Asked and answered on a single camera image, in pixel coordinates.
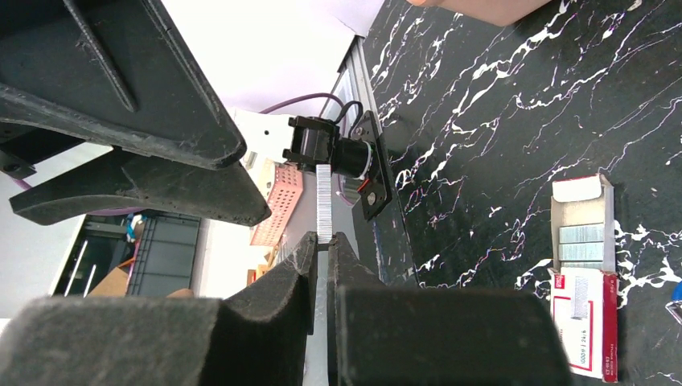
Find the blue stapler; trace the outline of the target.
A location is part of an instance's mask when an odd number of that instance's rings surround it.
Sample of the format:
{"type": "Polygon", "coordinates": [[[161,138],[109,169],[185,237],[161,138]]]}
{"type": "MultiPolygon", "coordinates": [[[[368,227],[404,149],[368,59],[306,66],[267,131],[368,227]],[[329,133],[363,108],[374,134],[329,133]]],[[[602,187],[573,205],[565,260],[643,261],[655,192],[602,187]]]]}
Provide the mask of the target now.
{"type": "Polygon", "coordinates": [[[676,320],[676,322],[682,325],[682,282],[678,283],[671,294],[670,301],[665,305],[665,309],[668,313],[676,320]]]}

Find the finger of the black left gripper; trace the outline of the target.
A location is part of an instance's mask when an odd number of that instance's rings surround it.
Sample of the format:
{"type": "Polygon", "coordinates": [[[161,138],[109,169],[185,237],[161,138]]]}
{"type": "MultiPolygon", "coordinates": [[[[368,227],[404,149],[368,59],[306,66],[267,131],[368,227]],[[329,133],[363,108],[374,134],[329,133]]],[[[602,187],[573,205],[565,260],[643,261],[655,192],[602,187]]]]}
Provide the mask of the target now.
{"type": "Polygon", "coordinates": [[[10,198],[40,225],[94,211],[139,207],[254,226],[271,211],[239,163],[207,170],[121,150],[108,152],[10,198]]]}
{"type": "Polygon", "coordinates": [[[246,151],[160,1],[4,1],[1,120],[217,170],[246,151]]]}

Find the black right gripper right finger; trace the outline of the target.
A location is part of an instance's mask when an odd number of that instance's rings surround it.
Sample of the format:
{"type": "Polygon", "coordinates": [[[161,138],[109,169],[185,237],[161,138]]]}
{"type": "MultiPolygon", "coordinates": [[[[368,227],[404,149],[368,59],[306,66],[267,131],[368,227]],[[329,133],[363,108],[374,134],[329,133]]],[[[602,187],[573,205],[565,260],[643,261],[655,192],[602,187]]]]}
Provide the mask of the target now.
{"type": "Polygon", "coordinates": [[[342,232],[328,252],[330,384],[571,384],[556,327],[533,295],[385,285],[342,232]]]}

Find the red white staple box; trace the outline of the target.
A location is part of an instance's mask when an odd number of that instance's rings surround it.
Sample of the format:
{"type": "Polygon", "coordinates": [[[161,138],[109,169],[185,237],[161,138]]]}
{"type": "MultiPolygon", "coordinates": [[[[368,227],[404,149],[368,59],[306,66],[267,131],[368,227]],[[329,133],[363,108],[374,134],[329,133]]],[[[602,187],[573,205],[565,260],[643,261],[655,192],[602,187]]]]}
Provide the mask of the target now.
{"type": "Polygon", "coordinates": [[[550,311],[571,372],[618,380],[614,190],[600,174],[555,181],[550,311]]]}

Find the silver staple strip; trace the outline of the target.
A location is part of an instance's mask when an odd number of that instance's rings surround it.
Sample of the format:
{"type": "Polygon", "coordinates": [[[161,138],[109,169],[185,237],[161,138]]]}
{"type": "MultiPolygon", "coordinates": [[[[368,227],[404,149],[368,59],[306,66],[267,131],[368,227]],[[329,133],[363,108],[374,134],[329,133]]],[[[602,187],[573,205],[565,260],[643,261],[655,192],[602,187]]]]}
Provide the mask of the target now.
{"type": "Polygon", "coordinates": [[[320,245],[329,244],[333,236],[331,176],[331,165],[316,166],[316,231],[320,245]]]}

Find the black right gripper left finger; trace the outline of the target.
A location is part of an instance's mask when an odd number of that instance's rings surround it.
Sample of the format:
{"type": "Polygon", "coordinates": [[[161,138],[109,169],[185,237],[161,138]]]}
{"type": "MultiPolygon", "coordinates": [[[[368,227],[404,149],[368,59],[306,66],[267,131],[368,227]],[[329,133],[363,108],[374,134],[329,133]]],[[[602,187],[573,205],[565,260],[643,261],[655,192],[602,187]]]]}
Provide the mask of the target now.
{"type": "Polygon", "coordinates": [[[300,385],[318,237],[227,299],[43,298],[1,337],[4,385],[300,385]]]}

